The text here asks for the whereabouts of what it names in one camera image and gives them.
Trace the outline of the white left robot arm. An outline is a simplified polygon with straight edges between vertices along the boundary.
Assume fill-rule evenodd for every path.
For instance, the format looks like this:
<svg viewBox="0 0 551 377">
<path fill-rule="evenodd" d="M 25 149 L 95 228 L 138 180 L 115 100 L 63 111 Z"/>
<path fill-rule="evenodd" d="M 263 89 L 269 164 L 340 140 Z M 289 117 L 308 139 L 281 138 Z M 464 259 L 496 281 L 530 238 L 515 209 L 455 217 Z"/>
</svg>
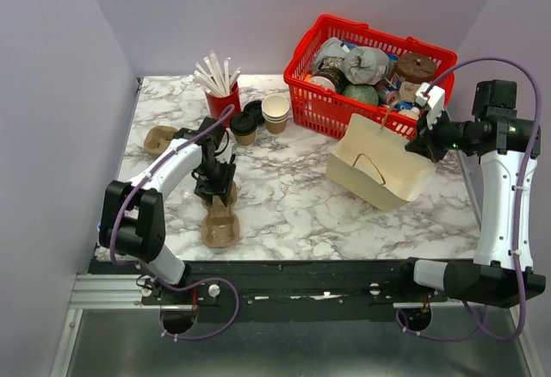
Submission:
<svg viewBox="0 0 551 377">
<path fill-rule="evenodd" d="M 132 257 L 162 283 L 162 295 L 173 304 L 190 296 L 190 267 L 165 244 L 164 199 L 191 175 L 201 200 L 233 204 L 234 155 L 229 146 L 218 152 L 225 134 L 222 122 L 210 117 L 197 130 L 182 128 L 153 164 L 127 182 L 112 181 L 105 190 L 99 244 L 113 263 L 118 254 Z"/>
</svg>

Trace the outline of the beige paper bag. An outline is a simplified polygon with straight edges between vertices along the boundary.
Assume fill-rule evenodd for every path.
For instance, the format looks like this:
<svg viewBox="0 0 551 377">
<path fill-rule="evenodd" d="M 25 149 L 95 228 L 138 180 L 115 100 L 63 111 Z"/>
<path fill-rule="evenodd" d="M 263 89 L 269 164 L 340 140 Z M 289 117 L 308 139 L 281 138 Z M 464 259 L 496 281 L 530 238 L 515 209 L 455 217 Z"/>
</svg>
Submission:
<svg viewBox="0 0 551 377">
<path fill-rule="evenodd" d="M 345 135 L 332 148 L 326 176 L 352 194 L 390 212 L 415 201 L 429 186 L 436 165 L 406 151 L 408 139 L 353 114 Z"/>
</svg>

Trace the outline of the brown paper coffee cup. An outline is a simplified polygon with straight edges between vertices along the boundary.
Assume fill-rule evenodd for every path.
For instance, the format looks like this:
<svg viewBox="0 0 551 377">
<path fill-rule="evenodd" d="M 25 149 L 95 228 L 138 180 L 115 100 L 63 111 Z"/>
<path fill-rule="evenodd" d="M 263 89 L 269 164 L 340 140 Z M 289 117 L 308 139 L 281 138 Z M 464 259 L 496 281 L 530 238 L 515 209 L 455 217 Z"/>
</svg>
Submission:
<svg viewBox="0 0 551 377">
<path fill-rule="evenodd" d="M 233 136 L 238 145 L 249 146 L 255 143 L 257 138 L 257 132 L 253 131 L 247 134 L 234 133 Z"/>
</svg>

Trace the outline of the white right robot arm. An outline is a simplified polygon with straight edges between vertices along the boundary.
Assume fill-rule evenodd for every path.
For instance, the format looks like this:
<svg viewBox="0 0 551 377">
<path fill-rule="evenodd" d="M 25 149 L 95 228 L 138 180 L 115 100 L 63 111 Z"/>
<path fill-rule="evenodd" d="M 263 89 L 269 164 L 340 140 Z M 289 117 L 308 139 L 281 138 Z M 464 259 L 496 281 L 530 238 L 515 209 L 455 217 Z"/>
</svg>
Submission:
<svg viewBox="0 0 551 377">
<path fill-rule="evenodd" d="M 400 275 L 398 295 L 417 300 L 428 288 L 447 297 L 509 308 L 542 294 L 546 279 L 533 271 L 529 249 L 529 195 L 540 147 L 528 147 L 532 121 L 517 118 L 517 85 L 492 80 L 476 86 L 473 121 L 452 121 L 443 106 L 444 89 L 420 85 L 417 135 L 406 150 L 431 162 L 448 151 L 479 159 L 483 173 L 480 239 L 471 260 L 418 259 Z"/>
</svg>

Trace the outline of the black plastic cup lid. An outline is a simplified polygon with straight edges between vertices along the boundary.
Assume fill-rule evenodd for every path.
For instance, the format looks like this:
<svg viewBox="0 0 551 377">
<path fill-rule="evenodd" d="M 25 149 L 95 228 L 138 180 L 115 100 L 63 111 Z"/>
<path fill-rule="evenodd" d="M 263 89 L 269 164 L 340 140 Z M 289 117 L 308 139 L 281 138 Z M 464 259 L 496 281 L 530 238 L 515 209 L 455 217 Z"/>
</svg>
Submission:
<svg viewBox="0 0 551 377">
<path fill-rule="evenodd" d="M 240 112 L 230 120 L 230 130 L 238 136 L 246 136 L 257 130 L 257 121 L 253 114 Z"/>
</svg>

